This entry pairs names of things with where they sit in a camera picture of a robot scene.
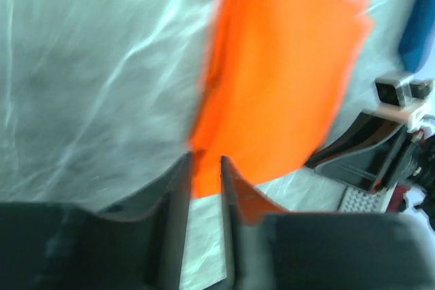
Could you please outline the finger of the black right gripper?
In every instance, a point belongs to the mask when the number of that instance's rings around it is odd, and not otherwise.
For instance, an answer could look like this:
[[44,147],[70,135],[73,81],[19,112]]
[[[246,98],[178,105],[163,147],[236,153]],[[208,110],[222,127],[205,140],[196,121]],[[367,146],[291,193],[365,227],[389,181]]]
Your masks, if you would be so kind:
[[404,124],[377,116],[374,111],[361,111],[342,136],[311,155],[311,168],[372,149],[394,136],[403,127]]

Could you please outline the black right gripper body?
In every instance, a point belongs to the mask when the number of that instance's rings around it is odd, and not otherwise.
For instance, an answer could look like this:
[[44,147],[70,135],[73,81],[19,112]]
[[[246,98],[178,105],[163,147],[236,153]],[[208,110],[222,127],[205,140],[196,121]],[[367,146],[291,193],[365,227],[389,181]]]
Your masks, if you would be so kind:
[[427,185],[434,178],[434,136],[425,138],[422,130],[403,127],[382,144],[322,164],[314,172],[368,194],[406,179]]

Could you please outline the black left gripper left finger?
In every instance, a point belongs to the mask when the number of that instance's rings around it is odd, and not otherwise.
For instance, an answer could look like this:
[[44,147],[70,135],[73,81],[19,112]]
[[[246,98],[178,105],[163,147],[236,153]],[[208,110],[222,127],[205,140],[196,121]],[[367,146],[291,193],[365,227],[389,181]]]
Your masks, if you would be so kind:
[[74,204],[1,204],[2,289],[178,289],[192,155],[93,213]]

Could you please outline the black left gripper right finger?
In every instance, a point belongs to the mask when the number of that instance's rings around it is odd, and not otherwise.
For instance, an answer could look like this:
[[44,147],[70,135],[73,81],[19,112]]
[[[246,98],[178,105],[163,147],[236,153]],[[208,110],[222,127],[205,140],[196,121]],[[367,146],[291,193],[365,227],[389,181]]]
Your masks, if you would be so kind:
[[411,216],[291,212],[221,159],[225,289],[433,289],[434,243]]

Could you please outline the orange t shirt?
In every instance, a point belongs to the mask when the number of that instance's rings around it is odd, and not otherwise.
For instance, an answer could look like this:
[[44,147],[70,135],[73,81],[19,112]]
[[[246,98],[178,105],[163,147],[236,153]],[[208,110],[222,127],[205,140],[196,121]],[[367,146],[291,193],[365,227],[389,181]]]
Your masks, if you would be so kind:
[[254,185],[301,168],[338,114],[370,35],[368,0],[222,0],[190,136],[193,194],[228,156]]

